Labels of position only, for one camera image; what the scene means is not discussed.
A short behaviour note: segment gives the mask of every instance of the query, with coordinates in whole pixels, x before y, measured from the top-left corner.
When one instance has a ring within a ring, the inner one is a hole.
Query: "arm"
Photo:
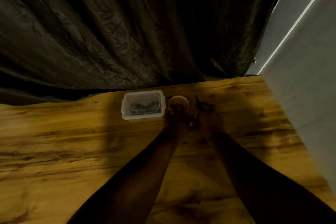
[[[180,117],[167,114],[165,128],[155,140],[94,193],[68,224],[145,223],[186,130]]]
[[[311,192],[266,165],[223,131],[223,120],[208,106],[200,113],[202,133],[257,224],[336,223],[336,212]]]

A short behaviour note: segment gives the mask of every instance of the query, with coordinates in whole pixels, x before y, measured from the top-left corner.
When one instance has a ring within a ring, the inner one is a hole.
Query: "person's right arm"
[[[202,134],[223,163],[256,224],[336,223],[336,212],[307,189],[274,170],[223,130],[213,106],[199,114]]]

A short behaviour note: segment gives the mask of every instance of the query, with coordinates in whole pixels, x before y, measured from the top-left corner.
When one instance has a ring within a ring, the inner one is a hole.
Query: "white ring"
[[[170,108],[170,102],[171,102],[174,98],[183,98],[183,99],[187,102],[187,104],[188,104],[187,110],[189,109],[189,100],[188,100],[185,96],[176,95],[176,96],[171,97],[170,100],[169,100],[169,102],[168,102],[169,110],[171,110],[171,108]]]

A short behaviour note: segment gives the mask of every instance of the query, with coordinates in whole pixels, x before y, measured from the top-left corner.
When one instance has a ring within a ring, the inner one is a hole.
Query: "hand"
[[[187,133],[187,109],[182,105],[172,106],[164,120],[164,129],[173,131],[178,137]]]
[[[224,121],[216,111],[216,105],[200,102],[197,98],[196,100],[202,136],[209,140],[212,135],[224,132]]]

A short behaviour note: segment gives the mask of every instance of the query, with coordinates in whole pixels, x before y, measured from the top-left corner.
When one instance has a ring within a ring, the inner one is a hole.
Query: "dark curtain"
[[[0,103],[243,76],[277,0],[0,0]]]

